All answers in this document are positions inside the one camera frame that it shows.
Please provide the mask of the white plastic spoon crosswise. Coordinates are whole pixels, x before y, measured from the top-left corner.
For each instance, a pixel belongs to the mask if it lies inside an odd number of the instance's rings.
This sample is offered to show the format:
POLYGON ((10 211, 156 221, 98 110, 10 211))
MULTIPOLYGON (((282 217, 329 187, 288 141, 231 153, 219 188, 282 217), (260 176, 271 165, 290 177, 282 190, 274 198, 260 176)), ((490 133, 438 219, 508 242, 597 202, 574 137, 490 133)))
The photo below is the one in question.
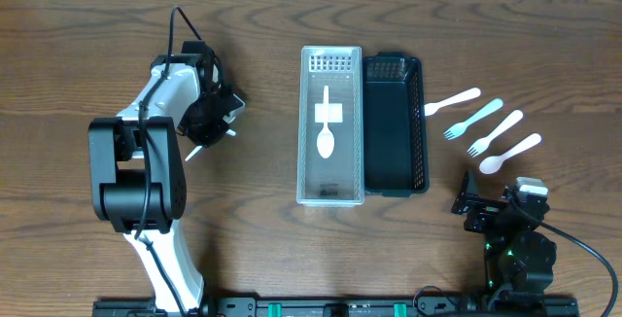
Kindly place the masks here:
MULTIPOLYGON (((236 131, 229 129, 225 132, 225 135, 228 135, 230 137, 235 137, 237 134, 236 131)), ((190 161, 196 154, 198 154, 199 152, 201 152, 203 149, 205 149, 206 147, 202 147, 202 146, 196 146, 185 158, 185 161, 190 161)))

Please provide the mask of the short white plastic spoon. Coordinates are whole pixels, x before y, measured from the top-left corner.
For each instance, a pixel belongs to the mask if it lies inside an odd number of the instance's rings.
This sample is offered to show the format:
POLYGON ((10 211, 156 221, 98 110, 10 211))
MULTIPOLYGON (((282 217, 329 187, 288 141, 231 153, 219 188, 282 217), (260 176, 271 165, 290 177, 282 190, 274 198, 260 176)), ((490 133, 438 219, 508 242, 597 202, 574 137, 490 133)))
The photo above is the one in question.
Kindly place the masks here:
POLYGON ((494 174, 499 171, 503 163, 539 144, 542 137, 538 133, 532 133, 517 143, 505 153, 483 159, 479 165, 479 171, 483 174, 494 174))

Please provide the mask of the white plastic fork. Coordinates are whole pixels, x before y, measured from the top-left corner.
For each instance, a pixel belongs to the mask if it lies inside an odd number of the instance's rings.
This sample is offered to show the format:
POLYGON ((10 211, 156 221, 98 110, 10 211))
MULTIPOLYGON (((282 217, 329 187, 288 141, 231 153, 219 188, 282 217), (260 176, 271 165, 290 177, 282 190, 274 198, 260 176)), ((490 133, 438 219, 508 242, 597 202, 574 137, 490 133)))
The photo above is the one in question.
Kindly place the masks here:
POLYGON ((424 106, 424 114, 426 117, 434 115, 441 108, 454 105, 457 103, 465 102, 481 95, 480 88, 470 88, 463 92, 457 93, 451 97, 445 98, 438 102, 427 103, 424 106))
POLYGON ((487 136, 477 139, 467 150, 467 153, 475 158, 485 152, 492 141, 503 134, 505 131, 519 123, 524 117, 520 110, 512 111, 502 122, 500 122, 487 136))

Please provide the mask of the mint green plastic fork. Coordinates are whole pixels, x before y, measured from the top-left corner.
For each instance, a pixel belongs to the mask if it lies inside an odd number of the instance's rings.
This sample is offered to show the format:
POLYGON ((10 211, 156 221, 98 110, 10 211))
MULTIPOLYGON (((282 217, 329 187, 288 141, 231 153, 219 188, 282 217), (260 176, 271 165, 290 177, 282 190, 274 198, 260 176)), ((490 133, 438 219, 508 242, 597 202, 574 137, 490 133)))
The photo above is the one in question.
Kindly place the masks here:
POLYGON ((495 113, 503 106, 503 101, 500 98, 495 98, 487 103, 485 106, 480 108, 477 112, 475 112, 472 116, 470 116, 465 121, 455 123, 451 127, 449 127, 444 133, 443 136, 447 140, 452 140, 463 135, 466 130, 474 123, 488 117, 489 115, 495 113))

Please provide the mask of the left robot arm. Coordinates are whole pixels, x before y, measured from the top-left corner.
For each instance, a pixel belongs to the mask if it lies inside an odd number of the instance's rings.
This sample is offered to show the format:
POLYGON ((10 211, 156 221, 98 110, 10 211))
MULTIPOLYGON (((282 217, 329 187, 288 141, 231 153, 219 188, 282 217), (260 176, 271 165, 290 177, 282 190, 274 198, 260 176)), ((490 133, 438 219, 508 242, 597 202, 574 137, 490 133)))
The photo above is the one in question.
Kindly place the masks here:
POLYGON ((151 78, 126 108, 94 119, 87 132, 93 209, 136 250, 151 280, 151 299, 100 299, 95 316, 214 316, 181 218, 188 199, 178 139, 200 152, 234 132, 245 108, 203 41, 159 55, 151 78))

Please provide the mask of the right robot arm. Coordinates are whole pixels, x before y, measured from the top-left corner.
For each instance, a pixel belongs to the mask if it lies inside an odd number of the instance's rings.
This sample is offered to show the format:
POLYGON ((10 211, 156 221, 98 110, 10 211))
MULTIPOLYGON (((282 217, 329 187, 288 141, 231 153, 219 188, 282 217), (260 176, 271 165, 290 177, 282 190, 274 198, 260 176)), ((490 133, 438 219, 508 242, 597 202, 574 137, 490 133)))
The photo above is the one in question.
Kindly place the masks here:
POLYGON ((451 212, 464 215, 464 230, 485 237, 486 290, 489 311, 543 307, 544 290, 553 282, 557 245, 536 231, 550 210, 548 189, 536 178, 519 177, 500 200, 479 194, 474 173, 465 173, 451 212))

